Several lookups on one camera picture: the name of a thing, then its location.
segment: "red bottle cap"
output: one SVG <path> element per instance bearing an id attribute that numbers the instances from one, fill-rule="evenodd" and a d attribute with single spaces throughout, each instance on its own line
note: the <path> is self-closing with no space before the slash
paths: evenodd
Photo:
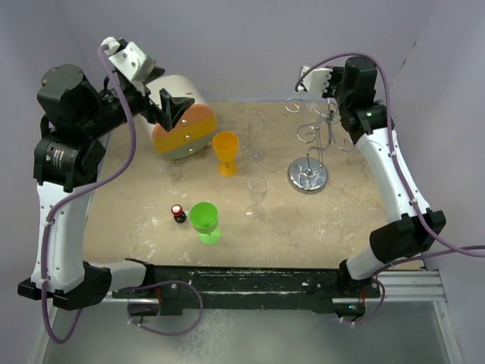
<path id="1" fill-rule="evenodd" d="M 183 214 L 183 209 L 182 209 L 182 206 L 180 205 L 173 205 L 171 211 L 172 211 L 172 214 L 174 214 L 174 216 L 180 216 Z"/>

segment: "cable clip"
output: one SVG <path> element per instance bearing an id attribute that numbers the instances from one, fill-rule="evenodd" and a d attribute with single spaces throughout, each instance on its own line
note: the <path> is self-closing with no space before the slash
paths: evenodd
<path id="1" fill-rule="evenodd" d="M 40 283 L 40 285 L 42 286 L 44 283 L 47 283 L 47 282 L 49 282 L 50 280 L 51 280 L 51 278 L 50 278 L 50 277 L 47 277 L 47 278 L 40 278 L 40 279 L 39 279 L 39 283 Z"/>

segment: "marble table surface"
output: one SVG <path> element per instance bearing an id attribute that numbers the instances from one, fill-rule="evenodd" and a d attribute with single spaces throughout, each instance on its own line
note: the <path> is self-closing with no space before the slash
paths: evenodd
<path id="1" fill-rule="evenodd" d="M 165 161 L 139 124 L 142 120 L 137 120 L 138 149 L 132 165 L 95 194 L 86 226 L 85 260 L 131 257 L 159 265 L 336 268 L 368 246 L 372 230 L 386 224 L 374 176 L 357 149 L 342 152 L 330 146 L 324 152 L 329 180 L 323 191 L 304 195 L 289 185 L 290 163 L 305 156 L 308 148 L 296 137 L 297 127 L 311 118 L 307 111 L 291 114 L 283 102 L 210 104 L 218 129 L 233 131 L 241 140 L 237 175 L 218 174 L 211 147 L 183 160 Z M 241 152 L 253 113 L 267 118 L 262 143 L 266 157 L 256 166 Z M 347 137 L 341 127 L 336 135 L 340 141 Z M 113 132 L 102 177 L 122 165 L 128 142 L 126 126 Z M 253 224 L 245 210 L 252 203 L 249 180 L 258 175 L 269 182 L 261 204 L 266 219 Z M 171 215 L 173 204 L 189 210 L 201 201 L 214 203 L 219 211 L 222 237 L 213 246 L 200 243 L 188 221 L 177 224 Z"/>

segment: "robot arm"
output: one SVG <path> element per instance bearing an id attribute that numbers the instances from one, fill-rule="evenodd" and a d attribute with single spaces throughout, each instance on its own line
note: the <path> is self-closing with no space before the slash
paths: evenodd
<path id="1" fill-rule="evenodd" d="M 302 76 L 308 70 L 303 66 Z M 334 98 L 339 106 L 342 126 L 371 167 L 386 206 L 388 225 L 370 235 L 370 246 L 357 256 L 344 261 L 340 269 L 348 280 L 369 278 L 385 264 L 402 257 L 429 250 L 433 238 L 421 226 L 408 195 L 393 165 L 387 136 L 386 106 L 374 101 L 377 69 L 365 57 L 351 57 L 345 67 L 321 67 L 313 70 L 299 85 L 299 90 Z M 419 208 L 438 234 L 446 223 L 443 212 L 433 212 L 420 194 L 392 132 L 399 165 L 415 192 Z"/>
<path id="2" fill-rule="evenodd" d="M 164 70 L 156 67 L 155 61 L 133 42 L 108 38 L 104 44 L 132 113 L 142 114 L 153 123 L 167 118 L 171 124 L 176 123 L 171 115 L 171 95 L 159 90 L 167 101 L 160 109 L 146 87 Z M 139 286 L 147 275 L 149 265 L 143 262 L 125 260 L 99 265 L 83 261 L 84 230 L 92 191 L 56 212 L 48 238 L 48 280 L 44 282 L 41 277 L 42 235 L 47 214 L 64 198 L 97 181 L 105 155 L 100 138 L 126 122 L 126 117 L 120 100 L 107 88 L 106 81 L 105 88 L 98 93 L 82 70 L 71 64 L 52 68 L 42 77 L 37 99 L 45 110 L 42 139 L 34 152 L 34 177 L 40 202 L 39 248 L 33 273 L 19 284 L 18 293 L 38 300 L 44 284 L 54 306 L 79 309 L 101 302 L 110 290 Z M 178 108 L 192 101 L 180 99 L 177 98 Z"/>

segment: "white wall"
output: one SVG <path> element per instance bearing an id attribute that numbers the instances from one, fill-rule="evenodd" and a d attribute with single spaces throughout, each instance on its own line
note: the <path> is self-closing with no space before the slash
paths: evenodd
<path id="1" fill-rule="evenodd" d="M 421 192 L 459 246 L 483 244 L 485 3 L 442 0 L 392 90 L 393 117 Z M 438 243 L 433 249 L 442 249 Z M 485 261 L 447 256 L 440 269 L 466 363 L 485 362 Z"/>
<path id="2" fill-rule="evenodd" d="M 41 328 L 40 305 L 17 295 L 37 252 L 39 204 L 32 176 L 42 109 L 36 94 L 50 67 L 86 62 L 53 0 L 2 2 L 0 49 L 0 361 L 25 363 Z"/>
<path id="3" fill-rule="evenodd" d="M 206 99 L 294 96 L 299 66 L 364 51 L 392 79 L 437 0 L 59 0 L 92 66 L 106 36 L 136 41 Z"/>

